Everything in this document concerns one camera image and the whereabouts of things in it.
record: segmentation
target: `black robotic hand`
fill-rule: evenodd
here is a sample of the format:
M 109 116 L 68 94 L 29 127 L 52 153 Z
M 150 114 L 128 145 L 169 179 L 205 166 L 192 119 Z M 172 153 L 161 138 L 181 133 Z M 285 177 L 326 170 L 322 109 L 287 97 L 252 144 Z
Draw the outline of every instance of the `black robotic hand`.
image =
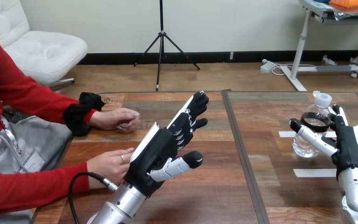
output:
M 203 91 L 197 92 L 167 127 L 160 129 L 154 123 L 132 155 L 124 180 L 149 198 L 165 180 L 200 166 L 203 158 L 197 151 L 176 156 L 193 138 L 193 132 L 207 124 L 207 119 L 196 118 L 207 110 L 208 102 Z
M 339 174 L 348 168 L 358 168 L 358 126 L 348 125 L 344 110 L 333 106 L 336 113 L 331 114 L 330 128 L 336 132 L 337 141 L 317 134 L 297 119 L 290 120 L 290 127 L 315 148 L 331 157 Z

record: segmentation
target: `tripod stand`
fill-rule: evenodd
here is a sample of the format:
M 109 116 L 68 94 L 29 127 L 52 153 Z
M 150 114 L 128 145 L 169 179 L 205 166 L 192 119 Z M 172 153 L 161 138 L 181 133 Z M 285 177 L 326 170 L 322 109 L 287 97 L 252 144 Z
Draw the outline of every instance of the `tripod stand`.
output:
M 161 71 L 161 67 L 162 67 L 162 63 L 163 63 L 163 59 L 164 57 L 166 57 L 164 55 L 164 37 L 167 38 L 169 40 L 169 42 L 171 42 L 187 59 L 187 61 L 189 63 L 192 63 L 198 70 L 200 70 L 200 68 L 193 62 L 191 62 L 191 60 L 189 59 L 189 57 L 186 55 L 185 52 L 183 52 L 166 34 L 166 32 L 164 32 L 164 25 L 163 25 L 163 0 L 160 0 L 160 26 L 161 26 L 161 32 L 158 33 L 158 36 L 156 37 L 156 39 L 153 41 L 153 43 L 151 43 L 151 45 L 148 47 L 148 49 L 142 54 L 142 56 L 140 57 L 139 60 L 137 60 L 137 62 L 135 62 L 134 67 L 138 64 L 138 62 L 140 62 L 145 54 L 150 50 L 150 48 L 154 45 L 154 43 L 160 38 L 160 54 L 159 54 L 159 59 L 158 59 L 158 69 L 157 69 L 157 85 L 156 85 L 156 91 L 158 91 L 158 84 L 160 81 L 160 71 Z

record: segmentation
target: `black baseboard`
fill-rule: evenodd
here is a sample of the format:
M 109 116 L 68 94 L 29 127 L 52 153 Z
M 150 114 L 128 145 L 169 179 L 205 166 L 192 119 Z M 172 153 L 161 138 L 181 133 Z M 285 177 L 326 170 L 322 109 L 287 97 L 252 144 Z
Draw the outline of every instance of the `black baseboard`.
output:
M 87 54 L 79 64 L 88 65 L 119 65 L 134 64 L 142 53 L 94 53 Z M 195 63 L 244 63 L 261 62 L 267 59 L 273 62 L 291 62 L 296 56 L 296 51 L 242 51 L 234 52 L 230 60 L 230 52 L 197 52 L 187 53 Z M 321 61 L 323 55 L 328 55 L 333 61 L 349 61 L 351 57 L 358 56 L 358 50 L 306 50 L 301 61 Z M 188 63 L 181 53 L 166 53 L 166 64 Z M 158 64 L 158 53 L 148 53 L 138 64 Z

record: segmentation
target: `water bottle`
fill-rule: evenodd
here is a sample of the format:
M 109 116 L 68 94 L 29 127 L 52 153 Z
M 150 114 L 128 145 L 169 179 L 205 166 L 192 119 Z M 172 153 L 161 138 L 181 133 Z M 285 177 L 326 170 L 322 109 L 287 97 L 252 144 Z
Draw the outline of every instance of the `water bottle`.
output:
M 318 93 L 315 96 L 313 105 L 308 106 L 301 116 L 301 123 L 311 128 L 323 136 L 326 136 L 330 125 L 331 96 L 325 93 Z M 294 152 L 301 157 L 315 157 L 319 151 L 313 147 L 307 140 L 303 139 L 296 133 L 293 141 Z

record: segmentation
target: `white robotic hand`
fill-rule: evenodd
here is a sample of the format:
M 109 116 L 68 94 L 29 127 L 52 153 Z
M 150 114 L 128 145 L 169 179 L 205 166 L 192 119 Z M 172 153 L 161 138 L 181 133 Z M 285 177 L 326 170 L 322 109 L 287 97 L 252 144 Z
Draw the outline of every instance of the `white robotic hand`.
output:
M 333 110 L 337 115 L 331 114 L 330 127 L 336 132 L 337 141 L 317 134 L 297 119 L 291 119 L 289 124 L 301 137 L 331 157 L 343 196 L 343 221 L 358 224 L 358 126 L 348 126 L 342 107 L 334 105 Z
M 178 150 L 193 138 L 193 132 L 207 124 L 196 118 L 207 110 L 208 97 L 195 93 L 176 114 L 170 124 L 161 129 L 154 123 L 130 160 L 130 168 L 119 187 L 101 179 L 114 194 L 88 224 L 129 224 L 144 201 L 158 190 L 165 180 L 193 170 L 202 164 L 202 155 L 193 151 L 176 157 Z

